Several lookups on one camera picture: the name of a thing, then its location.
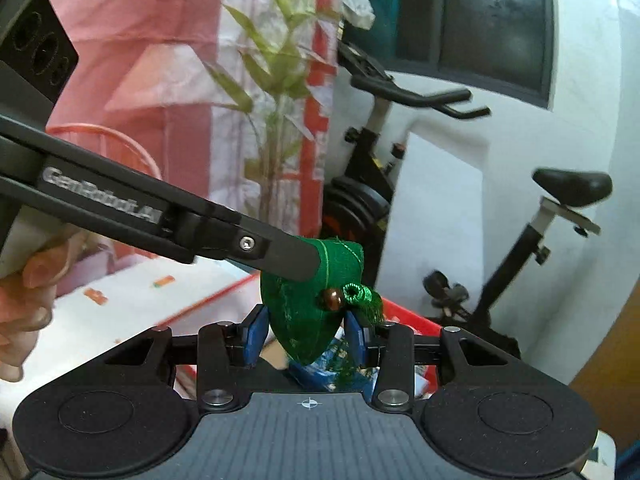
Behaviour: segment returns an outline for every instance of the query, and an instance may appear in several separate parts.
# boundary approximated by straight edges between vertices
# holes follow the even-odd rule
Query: crosshair marking
[[[302,404],[302,406],[308,410],[310,410],[311,408],[314,408],[316,406],[318,406],[319,404],[322,404],[322,402],[318,402],[315,399],[312,399],[311,397],[309,397],[307,400],[303,400],[302,402],[299,402],[299,404]]]

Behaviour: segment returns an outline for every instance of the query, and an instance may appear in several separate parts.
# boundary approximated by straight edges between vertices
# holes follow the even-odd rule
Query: finger
[[[80,231],[63,244],[34,254],[22,271],[24,286],[38,288],[57,283],[82,253],[87,237],[86,231]]]
[[[24,293],[24,309],[23,317],[29,317],[34,310],[41,307],[51,310],[56,301],[56,286],[41,286],[40,288],[27,289]]]
[[[42,306],[40,296],[43,291],[38,290],[31,297],[27,292],[30,291],[24,288],[22,276],[18,272],[0,280],[0,323],[29,317]]]
[[[0,330],[5,334],[11,334],[16,332],[34,332],[35,330],[42,330],[46,328],[53,319],[53,312],[50,307],[41,306],[40,308],[31,312],[29,316],[25,316],[21,319],[16,319],[11,323],[5,323]]]
[[[38,340],[38,332],[18,332],[8,335],[11,344],[0,346],[0,362],[20,367],[33,351]]]
[[[0,362],[0,379],[9,383],[17,383],[22,380],[24,372],[21,366],[11,366]]]

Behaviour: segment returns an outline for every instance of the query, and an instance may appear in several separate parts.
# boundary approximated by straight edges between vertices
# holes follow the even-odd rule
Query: white paper
[[[422,316],[431,306],[422,280],[440,270],[469,291],[472,310],[482,290],[482,172],[410,134],[396,185],[376,288]]]

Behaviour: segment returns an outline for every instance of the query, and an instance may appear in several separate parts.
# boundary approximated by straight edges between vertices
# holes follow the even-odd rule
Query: brown bead
[[[326,288],[322,291],[322,303],[330,312],[338,312],[344,305],[344,294],[339,288]]]

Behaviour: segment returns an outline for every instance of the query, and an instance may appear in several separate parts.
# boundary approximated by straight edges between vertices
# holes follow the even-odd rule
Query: fingernail
[[[32,332],[34,330],[42,330],[46,327],[52,319],[52,312],[45,307],[40,307],[31,316],[31,319],[26,320],[22,326],[22,330],[25,332]]]
[[[29,269],[24,269],[22,279],[27,288],[43,286],[51,279],[50,267],[45,263],[39,263]]]

